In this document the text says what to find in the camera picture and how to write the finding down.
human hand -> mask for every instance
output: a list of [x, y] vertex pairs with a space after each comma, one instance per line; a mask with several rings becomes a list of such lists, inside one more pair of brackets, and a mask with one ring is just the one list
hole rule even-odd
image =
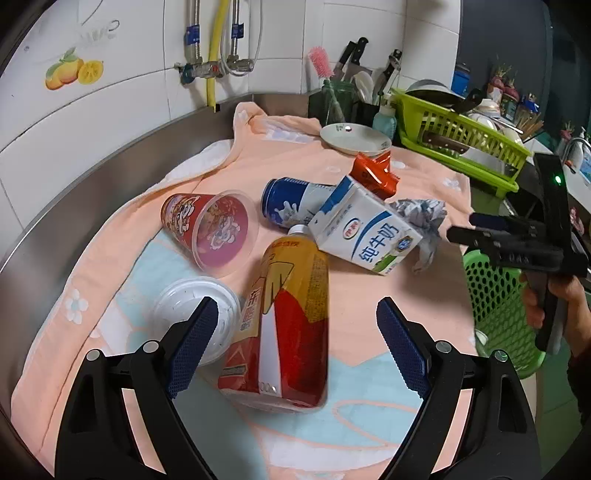
[[[527, 281], [524, 273], [519, 277]], [[556, 297], [569, 304], [564, 338], [573, 356], [579, 356], [591, 345], [591, 312], [587, 306], [585, 290], [577, 277], [550, 277], [548, 289]], [[529, 326], [540, 329], [544, 321], [544, 310], [538, 307], [538, 297], [529, 287], [523, 289], [521, 299]]]

plastic cup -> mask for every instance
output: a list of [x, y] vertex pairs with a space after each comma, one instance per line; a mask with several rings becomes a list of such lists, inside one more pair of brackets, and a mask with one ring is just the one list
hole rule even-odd
[[248, 259], [259, 222], [252, 200], [242, 192], [218, 195], [177, 193], [160, 211], [162, 225], [212, 277], [223, 277]]

crumpled tissue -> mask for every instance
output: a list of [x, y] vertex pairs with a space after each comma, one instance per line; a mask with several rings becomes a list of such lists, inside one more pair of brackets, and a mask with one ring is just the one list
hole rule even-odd
[[447, 215], [445, 202], [404, 199], [396, 200], [390, 206], [423, 235], [423, 239], [418, 243], [418, 261], [413, 266], [414, 273], [422, 272], [433, 262], [441, 241], [439, 227]]

green plastic basket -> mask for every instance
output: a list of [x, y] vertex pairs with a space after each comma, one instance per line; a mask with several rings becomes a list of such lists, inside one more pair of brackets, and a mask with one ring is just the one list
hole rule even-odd
[[[496, 195], [500, 198], [505, 197], [507, 192], [519, 190], [516, 178], [530, 155], [527, 148], [486, 125], [453, 110], [407, 95], [402, 90], [397, 90], [394, 103], [400, 140], [405, 147], [496, 187]], [[449, 150], [434, 149], [432, 145], [423, 143], [425, 131], [478, 148], [513, 165], [517, 170], [512, 177], [507, 177], [476, 162], [460, 158]]]
[[529, 377], [539, 369], [545, 353], [535, 347], [535, 332], [525, 321], [520, 271], [492, 267], [488, 256], [479, 250], [464, 255], [464, 269], [475, 329], [488, 337], [483, 344], [476, 335], [478, 354], [488, 357], [496, 349], [504, 350], [519, 378]]

green glass jar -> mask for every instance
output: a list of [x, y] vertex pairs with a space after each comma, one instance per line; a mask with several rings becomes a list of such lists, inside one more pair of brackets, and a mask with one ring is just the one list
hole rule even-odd
[[[330, 84], [332, 84], [335, 95], [333, 96], [330, 91]], [[340, 109], [343, 112], [344, 121], [350, 122], [353, 117], [353, 104], [358, 100], [357, 89], [352, 83], [349, 82], [337, 82], [324, 80], [322, 86], [322, 99], [323, 109], [321, 117], [319, 118], [320, 124], [324, 127], [325, 125], [336, 124], [342, 122], [343, 119], [339, 118], [338, 107], [335, 104], [335, 100], [339, 103]]]

